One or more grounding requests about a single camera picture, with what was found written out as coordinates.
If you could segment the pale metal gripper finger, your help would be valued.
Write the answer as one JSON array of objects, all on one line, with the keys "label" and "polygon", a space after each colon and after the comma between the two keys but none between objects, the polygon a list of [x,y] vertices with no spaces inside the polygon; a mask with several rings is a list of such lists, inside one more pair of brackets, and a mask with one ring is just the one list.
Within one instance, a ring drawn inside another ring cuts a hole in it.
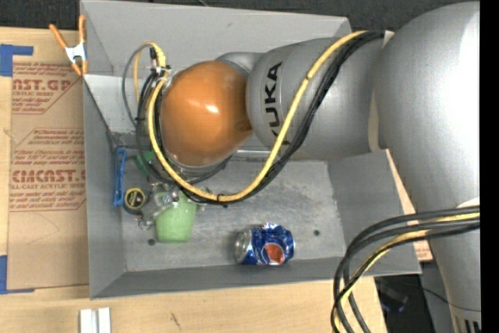
[{"label": "pale metal gripper finger", "polygon": [[144,207],[136,218],[139,228],[143,231],[153,228],[160,213],[161,209],[157,206]]}]

